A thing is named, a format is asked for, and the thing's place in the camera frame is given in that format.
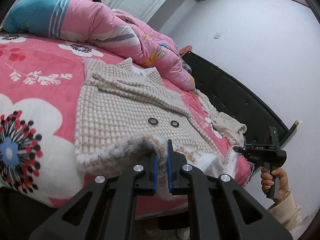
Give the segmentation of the cream right sleeve forearm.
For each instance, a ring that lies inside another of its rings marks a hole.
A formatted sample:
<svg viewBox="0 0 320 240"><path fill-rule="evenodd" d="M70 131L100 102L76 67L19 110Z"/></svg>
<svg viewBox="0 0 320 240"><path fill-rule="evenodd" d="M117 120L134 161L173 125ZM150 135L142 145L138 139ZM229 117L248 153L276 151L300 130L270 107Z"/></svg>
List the cream right sleeve forearm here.
<svg viewBox="0 0 320 240"><path fill-rule="evenodd" d="M303 221L300 215L301 207L295 204L290 191L288 191L281 200L271 205L268 211L288 231L293 230Z"/></svg>

